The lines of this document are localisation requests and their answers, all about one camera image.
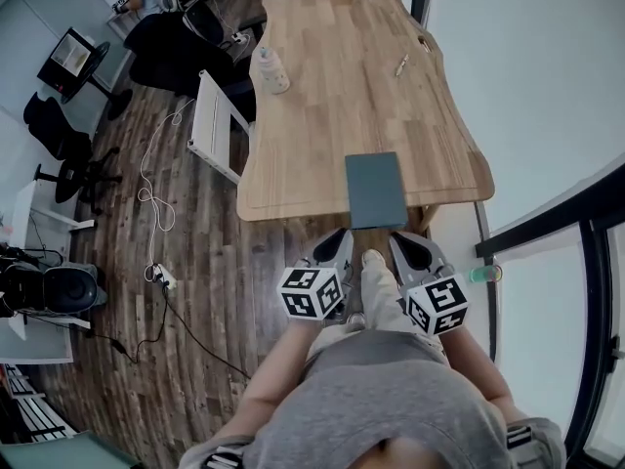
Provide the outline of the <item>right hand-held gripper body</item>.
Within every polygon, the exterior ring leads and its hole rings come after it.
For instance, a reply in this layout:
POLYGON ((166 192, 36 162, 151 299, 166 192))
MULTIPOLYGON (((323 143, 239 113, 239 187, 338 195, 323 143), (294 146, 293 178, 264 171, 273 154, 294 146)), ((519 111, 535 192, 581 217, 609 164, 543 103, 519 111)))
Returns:
POLYGON ((404 313, 426 335, 434 337, 461 327, 469 312, 465 278, 459 274, 435 277, 400 290, 404 313))

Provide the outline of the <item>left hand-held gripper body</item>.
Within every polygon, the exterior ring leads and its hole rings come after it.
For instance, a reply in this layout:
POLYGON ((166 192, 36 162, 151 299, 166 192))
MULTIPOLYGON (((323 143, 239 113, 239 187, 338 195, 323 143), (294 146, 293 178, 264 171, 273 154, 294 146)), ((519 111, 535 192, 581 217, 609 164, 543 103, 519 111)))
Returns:
POLYGON ((352 276, 349 261, 319 264, 300 259, 284 269, 277 297, 290 319, 338 321, 347 309, 352 276))

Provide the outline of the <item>dark green cover notebook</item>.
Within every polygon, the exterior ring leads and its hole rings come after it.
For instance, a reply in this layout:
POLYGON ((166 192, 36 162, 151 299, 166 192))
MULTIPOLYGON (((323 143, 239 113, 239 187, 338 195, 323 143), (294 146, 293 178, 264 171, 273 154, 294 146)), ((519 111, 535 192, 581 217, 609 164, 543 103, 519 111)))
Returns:
POLYGON ((405 226, 408 213, 397 154, 352 154, 345 163, 352 228, 405 226))

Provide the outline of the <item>person's left forearm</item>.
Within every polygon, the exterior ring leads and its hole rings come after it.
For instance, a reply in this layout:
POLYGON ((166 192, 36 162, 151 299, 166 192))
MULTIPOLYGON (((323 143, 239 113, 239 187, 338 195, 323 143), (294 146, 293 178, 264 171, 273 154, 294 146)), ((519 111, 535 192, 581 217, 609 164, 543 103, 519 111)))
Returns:
POLYGON ((269 422, 277 407, 296 388, 307 355, 322 329, 320 321, 291 320, 252 376, 232 424, 248 436, 269 422))

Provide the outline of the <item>person's right forearm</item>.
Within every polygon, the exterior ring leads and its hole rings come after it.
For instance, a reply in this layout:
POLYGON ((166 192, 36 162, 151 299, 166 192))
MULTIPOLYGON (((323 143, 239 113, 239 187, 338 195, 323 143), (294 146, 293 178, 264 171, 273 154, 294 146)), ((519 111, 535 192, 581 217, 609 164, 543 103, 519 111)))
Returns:
POLYGON ((516 407, 511 390, 472 334, 465 327, 459 327, 443 333, 439 340, 451 367, 469 379, 506 419, 512 419, 516 407))

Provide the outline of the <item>person's beige trousers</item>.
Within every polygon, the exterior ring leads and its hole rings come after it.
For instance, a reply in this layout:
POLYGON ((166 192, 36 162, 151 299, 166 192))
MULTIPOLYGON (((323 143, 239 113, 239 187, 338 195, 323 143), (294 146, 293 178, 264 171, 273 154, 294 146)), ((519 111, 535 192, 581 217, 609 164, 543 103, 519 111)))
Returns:
POLYGON ((362 267, 360 281, 366 327, 355 329, 345 323, 324 328, 312 344, 308 361, 331 345, 363 334, 365 337, 382 337, 384 342, 392 336, 405 337, 408 344, 416 344, 422 350, 429 349, 436 360, 448 364, 440 341, 426 335, 403 314, 396 278, 387 264, 362 267))

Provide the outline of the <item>wooden table leg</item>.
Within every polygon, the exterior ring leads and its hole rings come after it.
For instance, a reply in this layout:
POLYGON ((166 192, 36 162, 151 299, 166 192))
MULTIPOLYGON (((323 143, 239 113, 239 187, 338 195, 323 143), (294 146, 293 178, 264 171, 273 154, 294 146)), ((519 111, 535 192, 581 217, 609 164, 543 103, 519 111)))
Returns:
POLYGON ((419 235, 423 235, 428 230, 439 208, 440 204, 426 205, 421 208, 421 219, 417 228, 417 233, 419 235))

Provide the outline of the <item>green plastic bottle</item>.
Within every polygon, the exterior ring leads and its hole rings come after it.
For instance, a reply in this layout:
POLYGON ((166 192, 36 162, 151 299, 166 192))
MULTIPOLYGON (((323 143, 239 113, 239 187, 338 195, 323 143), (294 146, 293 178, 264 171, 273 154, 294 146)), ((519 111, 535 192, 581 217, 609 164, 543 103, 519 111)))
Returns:
POLYGON ((484 265, 471 269, 468 277, 471 283, 497 283, 503 277, 503 270, 499 265, 484 265))

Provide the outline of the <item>white wooden chair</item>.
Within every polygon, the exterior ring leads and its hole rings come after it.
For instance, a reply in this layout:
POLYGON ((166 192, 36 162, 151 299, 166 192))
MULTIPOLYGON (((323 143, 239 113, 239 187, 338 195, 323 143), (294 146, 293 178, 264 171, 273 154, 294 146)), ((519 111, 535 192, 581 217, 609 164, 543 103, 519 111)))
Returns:
POLYGON ((240 175, 229 165, 230 123, 236 121, 251 143, 255 123, 248 123, 223 89, 206 71, 199 72, 199 89, 187 148, 235 185, 240 175))

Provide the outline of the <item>white dotted bottle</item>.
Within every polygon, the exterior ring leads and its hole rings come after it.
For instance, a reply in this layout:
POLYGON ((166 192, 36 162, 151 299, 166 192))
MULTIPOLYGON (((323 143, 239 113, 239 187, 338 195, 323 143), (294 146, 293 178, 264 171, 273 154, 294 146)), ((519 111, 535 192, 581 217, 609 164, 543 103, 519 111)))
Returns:
POLYGON ((258 54, 258 67, 269 92, 278 95, 289 89, 289 77, 275 50, 265 46, 261 47, 258 54))

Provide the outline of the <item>black chair with jacket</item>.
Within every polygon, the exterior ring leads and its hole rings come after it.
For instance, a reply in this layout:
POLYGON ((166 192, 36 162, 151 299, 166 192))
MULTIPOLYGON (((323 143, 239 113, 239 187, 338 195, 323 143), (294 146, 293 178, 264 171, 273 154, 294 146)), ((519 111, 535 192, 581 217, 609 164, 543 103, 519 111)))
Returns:
POLYGON ((250 60, 236 60, 227 51, 224 27, 205 0, 184 13, 152 14, 133 28, 124 41, 135 54, 129 75, 137 84, 195 99, 199 73, 206 71, 244 118, 256 116, 250 60))

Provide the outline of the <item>white low shelf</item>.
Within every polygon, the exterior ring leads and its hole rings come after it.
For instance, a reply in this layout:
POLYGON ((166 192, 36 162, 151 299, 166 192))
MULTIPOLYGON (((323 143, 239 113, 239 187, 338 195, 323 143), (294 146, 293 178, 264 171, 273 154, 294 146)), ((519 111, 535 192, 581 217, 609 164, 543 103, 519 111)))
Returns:
MULTIPOLYGON (((42 181, 32 181, 9 201, 0 226, 0 242, 20 249, 39 249, 46 255, 60 253, 67 261, 72 234, 89 230, 94 220, 76 221, 70 207, 55 202, 55 190, 42 181)), ((16 314, 0 319, 0 363, 55 364, 73 361, 70 329, 88 329, 90 324, 72 316, 34 318, 16 314)))

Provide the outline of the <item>pale green panel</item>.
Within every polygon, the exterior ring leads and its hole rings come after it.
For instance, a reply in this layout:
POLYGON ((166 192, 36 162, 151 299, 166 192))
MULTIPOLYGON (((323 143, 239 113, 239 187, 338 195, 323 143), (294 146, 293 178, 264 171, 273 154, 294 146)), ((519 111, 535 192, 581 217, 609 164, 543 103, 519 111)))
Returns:
POLYGON ((28 444, 0 445, 0 469, 145 469, 141 461, 92 432, 28 444))

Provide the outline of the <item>white slatted rack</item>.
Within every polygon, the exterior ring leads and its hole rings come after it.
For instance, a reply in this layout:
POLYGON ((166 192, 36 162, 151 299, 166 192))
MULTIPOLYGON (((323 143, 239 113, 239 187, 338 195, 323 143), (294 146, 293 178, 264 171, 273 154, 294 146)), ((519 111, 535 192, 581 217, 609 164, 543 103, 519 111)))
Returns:
POLYGON ((35 390, 28 375, 14 365, 0 364, 2 386, 8 393, 9 407, 17 414, 20 443, 40 443, 64 439, 67 428, 46 409, 45 395, 35 390))

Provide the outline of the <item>black window frame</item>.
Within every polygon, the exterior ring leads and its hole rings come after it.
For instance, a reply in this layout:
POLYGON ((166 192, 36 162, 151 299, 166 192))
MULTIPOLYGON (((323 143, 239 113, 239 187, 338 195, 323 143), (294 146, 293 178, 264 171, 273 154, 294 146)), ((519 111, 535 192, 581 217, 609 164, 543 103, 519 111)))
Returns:
POLYGON ((426 26, 495 183, 490 354, 574 469, 625 469, 625 0, 430 0, 426 26))

